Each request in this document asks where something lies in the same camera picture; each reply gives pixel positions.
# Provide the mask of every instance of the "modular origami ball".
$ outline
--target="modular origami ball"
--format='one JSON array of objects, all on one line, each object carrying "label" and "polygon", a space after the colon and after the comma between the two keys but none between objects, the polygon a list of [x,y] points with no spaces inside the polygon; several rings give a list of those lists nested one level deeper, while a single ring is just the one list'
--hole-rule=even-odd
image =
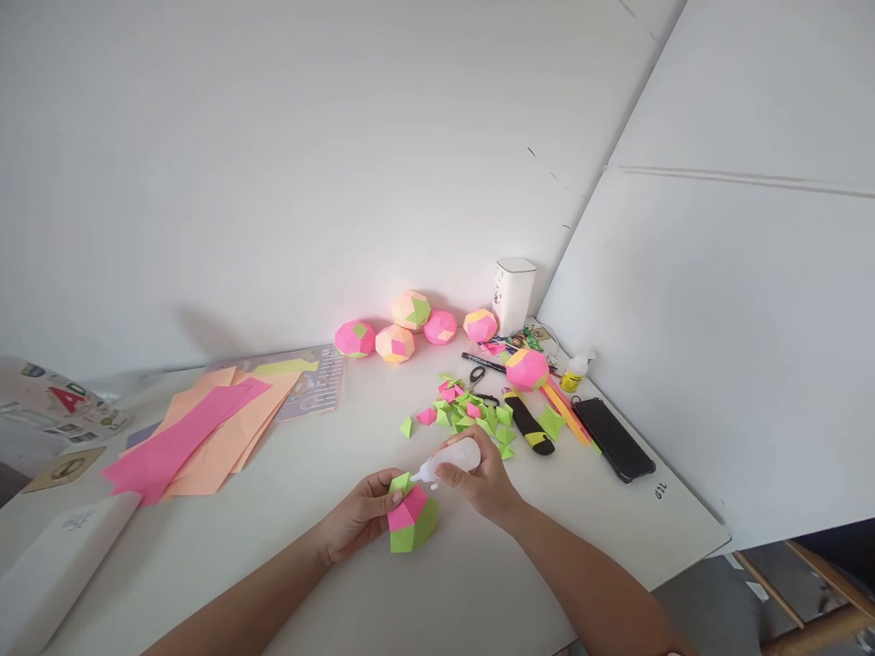
[{"label": "modular origami ball", "polygon": [[453,337],[456,336],[456,328],[456,317],[449,312],[435,310],[431,313],[431,318],[426,322],[426,325],[423,326],[422,332],[431,343],[443,346],[453,341]]},{"label": "modular origami ball", "polygon": [[465,317],[462,324],[465,334],[474,342],[488,342],[499,329],[495,317],[489,310],[475,310]]},{"label": "modular origami ball", "polygon": [[374,352],[375,341],[375,330],[365,322],[346,322],[335,333],[335,346],[346,357],[367,357]]},{"label": "modular origami ball", "polygon": [[387,362],[404,362],[413,355],[413,333],[399,325],[390,325],[376,334],[376,351]]},{"label": "modular origami ball", "polygon": [[420,293],[404,292],[392,301],[392,319],[402,328],[419,330],[430,314],[431,305]]},{"label": "modular origami ball", "polygon": [[504,364],[508,370],[510,384],[524,392],[538,389],[547,382],[550,366],[544,354],[531,349],[519,349]]}]

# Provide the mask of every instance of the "chair leg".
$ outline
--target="chair leg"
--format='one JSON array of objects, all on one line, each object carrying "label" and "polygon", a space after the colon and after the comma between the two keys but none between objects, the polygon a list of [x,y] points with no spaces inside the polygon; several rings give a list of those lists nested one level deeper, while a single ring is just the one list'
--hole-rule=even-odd
[{"label": "chair leg", "polygon": [[872,618],[848,604],[818,617],[803,629],[788,631],[762,644],[763,656],[800,656],[850,638],[872,624]]}]

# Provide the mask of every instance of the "stack of paper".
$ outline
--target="stack of paper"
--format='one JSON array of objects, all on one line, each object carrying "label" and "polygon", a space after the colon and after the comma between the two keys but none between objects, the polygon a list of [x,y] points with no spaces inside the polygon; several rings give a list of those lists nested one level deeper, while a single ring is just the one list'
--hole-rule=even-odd
[{"label": "stack of paper", "polygon": [[103,470],[113,494],[135,491],[143,506],[212,495],[241,471],[300,373],[259,375],[234,367],[210,372],[173,397],[147,439]]}]

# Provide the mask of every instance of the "pink and orange origami ball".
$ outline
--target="pink and orange origami ball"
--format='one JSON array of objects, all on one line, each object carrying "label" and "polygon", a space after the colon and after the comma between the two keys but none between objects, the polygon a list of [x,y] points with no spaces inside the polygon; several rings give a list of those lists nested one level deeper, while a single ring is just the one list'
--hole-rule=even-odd
[{"label": "pink and orange origami ball", "polygon": [[376,351],[387,362],[402,363],[416,350],[413,333],[394,323],[376,334]]},{"label": "pink and orange origami ball", "polygon": [[432,344],[443,346],[453,341],[457,328],[456,317],[449,312],[435,310],[423,326],[422,332]]},{"label": "pink and orange origami ball", "polygon": [[480,308],[465,317],[462,324],[465,334],[474,342],[488,342],[499,329],[498,322],[489,310]]},{"label": "pink and orange origami ball", "polygon": [[510,384],[524,392],[539,389],[550,375],[547,358],[531,349],[519,349],[504,366],[508,370]]},{"label": "pink and orange origami ball", "polygon": [[363,321],[344,323],[335,333],[335,347],[346,357],[361,358],[374,352],[376,333]]}]

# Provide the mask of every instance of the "white box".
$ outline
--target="white box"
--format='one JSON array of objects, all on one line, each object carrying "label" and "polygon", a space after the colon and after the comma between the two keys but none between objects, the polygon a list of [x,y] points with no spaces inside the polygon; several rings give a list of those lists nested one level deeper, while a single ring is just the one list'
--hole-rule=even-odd
[{"label": "white box", "polygon": [[522,258],[508,258],[495,263],[492,313],[499,322],[499,337],[511,337],[526,325],[537,271],[538,267]]}]

